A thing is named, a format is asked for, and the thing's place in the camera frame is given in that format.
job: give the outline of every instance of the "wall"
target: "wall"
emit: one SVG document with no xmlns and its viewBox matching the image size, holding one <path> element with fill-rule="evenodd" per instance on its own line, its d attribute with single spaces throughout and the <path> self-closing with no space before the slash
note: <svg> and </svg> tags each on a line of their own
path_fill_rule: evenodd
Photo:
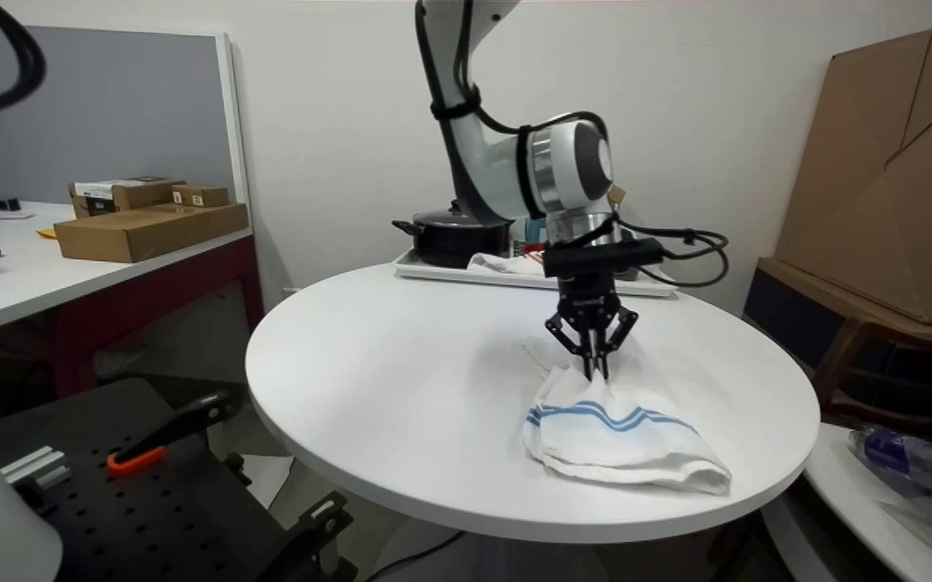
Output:
<svg viewBox="0 0 932 582">
<path fill-rule="evenodd" d="M 449 198 L 410 0 L 4 6 L 41 25 L 234 40 L 270 302 L 393 259 L 406 236 L 388 220 Z M 739 307 L 772 250 L 827 54 L 927 25 L 932 0 L 524 0 L 474 71 L 505 119 L 599 109 L 627 212 L 728 234 L 735 274 L 705 297 Z"/>
</svg>

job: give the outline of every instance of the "white cloth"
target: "white cloth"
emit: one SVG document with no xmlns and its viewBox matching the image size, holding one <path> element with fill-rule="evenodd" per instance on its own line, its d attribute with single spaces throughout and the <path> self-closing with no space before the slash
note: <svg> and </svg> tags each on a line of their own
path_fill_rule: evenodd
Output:
<svg viewBox="0 0 932 582">
<path fill-rule="evenodd" d="M 520 278 L 544 278 L 544 266 L 530 254 L 490 254 L 490 252 L 476 252 L 466 266 L 466 271 L 497 271 L 497 274 L 520 274 Z"/>
<path fill-rule="evenodd" d="M 571 479 L 725 496 L 728 470 L 652 388 L 553 368 L 527 410 L 527 453 Z"/>
</svg>

